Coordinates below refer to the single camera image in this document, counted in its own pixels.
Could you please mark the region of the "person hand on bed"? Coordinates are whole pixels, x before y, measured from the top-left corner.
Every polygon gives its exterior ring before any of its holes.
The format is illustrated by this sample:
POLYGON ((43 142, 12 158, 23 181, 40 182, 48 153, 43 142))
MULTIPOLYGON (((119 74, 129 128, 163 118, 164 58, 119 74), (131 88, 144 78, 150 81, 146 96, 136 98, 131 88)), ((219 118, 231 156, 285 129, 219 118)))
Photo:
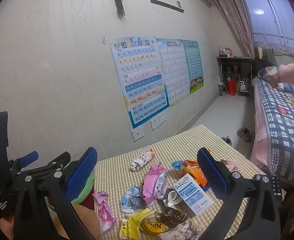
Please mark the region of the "person hand on bed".
POLYGON ((272 88, 277 88, 278 84, 281 83, 279 73, 265 75, 264 78, 268 80, 272 88))

